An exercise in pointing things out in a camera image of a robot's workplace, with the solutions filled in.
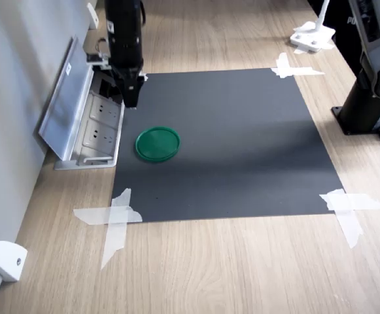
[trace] masking tape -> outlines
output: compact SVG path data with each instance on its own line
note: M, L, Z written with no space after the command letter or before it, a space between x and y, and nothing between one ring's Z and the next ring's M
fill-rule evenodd
M282 79L285 77L291 77L292 75L323 75L325 73L316 71L311 67L291 67L287 54L285 52L280 53L279 58L275 60L277 67L271 68L271 70Z
M380 209L380 202L367 194L346 194L344 189L334 190L320 197L326 202L328 210L335 212L350 248L355 247L360 235L364 234L355 211Z
M74 209L74 215L90 226L108 224L101 270L126 243L127 223L142 222L142 216L130 206L131 189L111 200L111 207Z

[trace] green lid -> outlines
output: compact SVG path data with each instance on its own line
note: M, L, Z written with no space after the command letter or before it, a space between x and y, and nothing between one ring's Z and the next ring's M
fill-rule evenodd
M142 132L136 139L138 155L148 162L164 162L178 152L180 138L176 131L156 126Z

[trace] black mat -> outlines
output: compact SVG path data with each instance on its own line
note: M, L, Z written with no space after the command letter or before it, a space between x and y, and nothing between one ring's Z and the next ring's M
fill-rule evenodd
M147 128L181 137L171 160L134 151ZM131 188L143 222L328 213L342 188L296 81L271 69L149 75L126 110L112 197Z

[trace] wooden desk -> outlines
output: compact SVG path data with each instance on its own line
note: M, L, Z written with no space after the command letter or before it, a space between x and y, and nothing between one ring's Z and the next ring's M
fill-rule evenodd
M297 0L147 0L145 71L292 66L347 192L380 200L380 140L345 137L330 107L354 77L341 54L293 54L293 27L314 20ZM359 212L350 249L334 215L136 224L125 249L100 263L106 226L72 209L107 206L113 169L53 171L48 156L17 243L29 251L21 281L3 285L0 313L380 313L380 211Z

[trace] electrical socket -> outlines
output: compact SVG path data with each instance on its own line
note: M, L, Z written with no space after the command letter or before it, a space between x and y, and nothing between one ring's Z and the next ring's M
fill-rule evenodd
M120 107L105 98L94 96L90 117L117 129L118 121L120 120Z
M116 146L116 130L97 121L89 120L86 125L83 144L112 156Z

